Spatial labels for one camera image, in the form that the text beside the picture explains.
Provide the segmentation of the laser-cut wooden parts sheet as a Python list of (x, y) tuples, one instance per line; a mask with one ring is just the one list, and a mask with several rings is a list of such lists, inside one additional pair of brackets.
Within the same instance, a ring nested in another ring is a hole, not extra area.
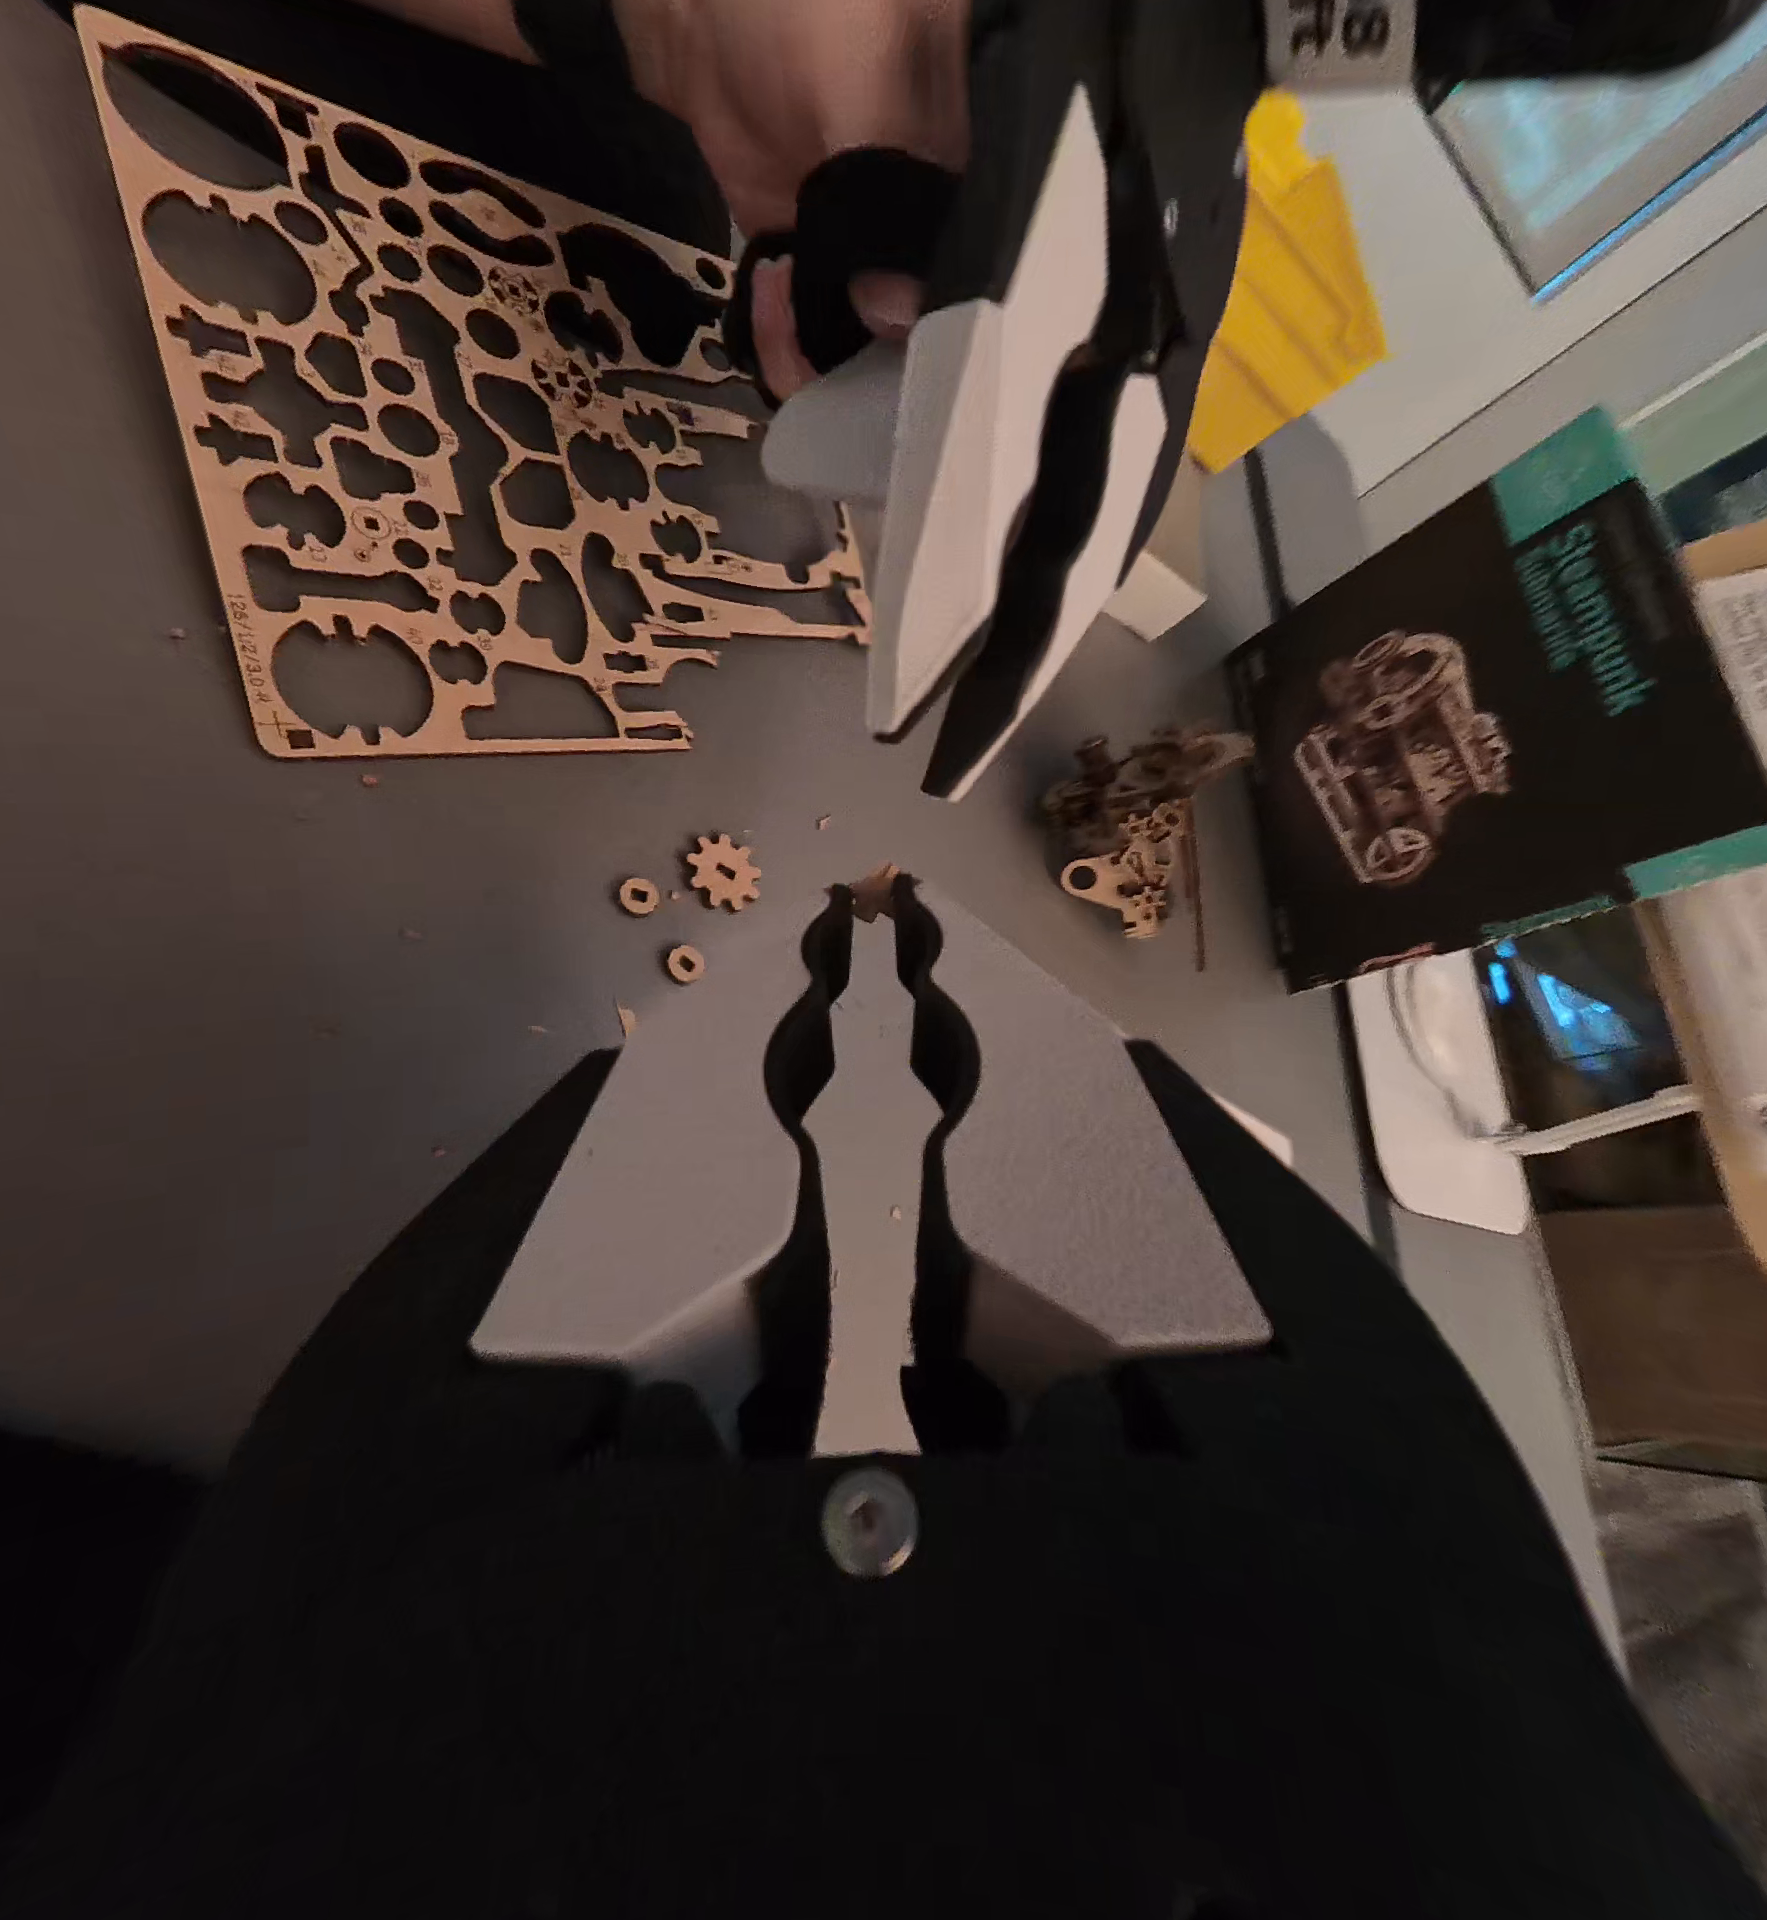
[(74, 12), (265, 753), (679, 756), (683, 668), (865, 642), (761, 488), (733, 260)]

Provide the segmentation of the white document stand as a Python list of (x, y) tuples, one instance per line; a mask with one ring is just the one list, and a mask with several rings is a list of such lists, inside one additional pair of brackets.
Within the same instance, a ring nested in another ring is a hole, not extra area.
[(1368, 1126), (1407, 1211), (1519, 1237), (1690, 1164), (1767, 1184), (1767, 1007), (1691, 990), (1661, 923), (1521, 934), (1348, 983)]

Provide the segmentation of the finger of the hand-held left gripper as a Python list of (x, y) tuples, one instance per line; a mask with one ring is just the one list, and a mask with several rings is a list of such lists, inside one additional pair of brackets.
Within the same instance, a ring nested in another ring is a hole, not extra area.
[(1102, 136), (1074, 85), (1006, 294), (925, 313), (906, 344), (871, 580), (865, 717), (879, 739), (913, 726), (992, 616), (1048, 401), (1098, 325), (1106, 269)]
[(923, 792), (967, 797), (1055, 684), (1131, 566), (1167, 435), (1154, 375), (1088, 366), (1061, 378), (1036, 482), (951, 689)]

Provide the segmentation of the black mesh wrist pad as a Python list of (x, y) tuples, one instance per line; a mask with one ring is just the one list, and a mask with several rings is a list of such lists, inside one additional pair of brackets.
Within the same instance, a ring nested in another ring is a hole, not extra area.
[(727, 204), (687, 127), (635, 90), (613, 5), (106, 10), (634, 227), (728, 251)]

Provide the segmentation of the white cardboard tray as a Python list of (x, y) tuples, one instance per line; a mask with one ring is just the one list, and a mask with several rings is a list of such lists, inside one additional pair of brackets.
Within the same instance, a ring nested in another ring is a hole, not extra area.
[(1145, 550), (1112, 591), (1104, 616), (1154, 644), (1206, 607), (1206, 593), (1184, 575)]

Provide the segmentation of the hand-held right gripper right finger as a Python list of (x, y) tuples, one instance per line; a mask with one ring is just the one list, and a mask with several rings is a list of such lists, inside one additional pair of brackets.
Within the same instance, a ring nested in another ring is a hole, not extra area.
[(1120, 1028), (965, 908), (892, 879), (920, 1151), (902, 1401), (926, 1455), (1001, 1448), (1047, 1393), (1272, 1343)]

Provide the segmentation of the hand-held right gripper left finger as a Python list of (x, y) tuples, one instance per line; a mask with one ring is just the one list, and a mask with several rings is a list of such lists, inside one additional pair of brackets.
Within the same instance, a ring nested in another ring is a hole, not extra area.
[(727, 1448), (809, 1455), (831, 1252), (809, 1116), (855, 893), (831, 886), (621, 1047), (470, 1348), (694, 1393)]

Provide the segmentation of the black model kit box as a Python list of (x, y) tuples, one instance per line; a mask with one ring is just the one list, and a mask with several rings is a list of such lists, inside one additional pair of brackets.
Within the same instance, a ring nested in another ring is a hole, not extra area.
[(1602, 407), (1225, 676), (1294, 997), (1767, 866), (1767, 761)]

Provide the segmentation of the partly built wooden model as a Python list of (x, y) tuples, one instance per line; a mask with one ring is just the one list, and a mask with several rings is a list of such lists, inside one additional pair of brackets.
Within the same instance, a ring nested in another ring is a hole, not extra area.
[(1182, 897), (1195, 970), (1206, 971), (1197, 797), (1252, 758), (1249, 734), (1216, 727), (1161, 729), (1123, 753), (1104, 736), (1082, 741), (1070, 776), (1038, 805), (1061, 891), (1113, 914), (1129, 942), (1156, 936)]

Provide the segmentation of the yellow stacked storage bins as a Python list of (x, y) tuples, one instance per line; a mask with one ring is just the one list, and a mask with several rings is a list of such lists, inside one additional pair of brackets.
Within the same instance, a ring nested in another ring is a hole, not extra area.
[(1294, 97), (1269, 90), (1246, 121), (1249, 202), (1232, 296), (1187, 437), (1219, 474), (1389, 357), (1336, 163), (1312, 158)]

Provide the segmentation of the person's left hand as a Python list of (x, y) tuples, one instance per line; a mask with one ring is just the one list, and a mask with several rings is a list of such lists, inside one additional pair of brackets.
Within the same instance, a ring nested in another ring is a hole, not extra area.
[(792, 233), (804, 182), (849, 151), (967, 172), (960, 2), (617, 2), (645, 100), (694, 136), (745, 243)]

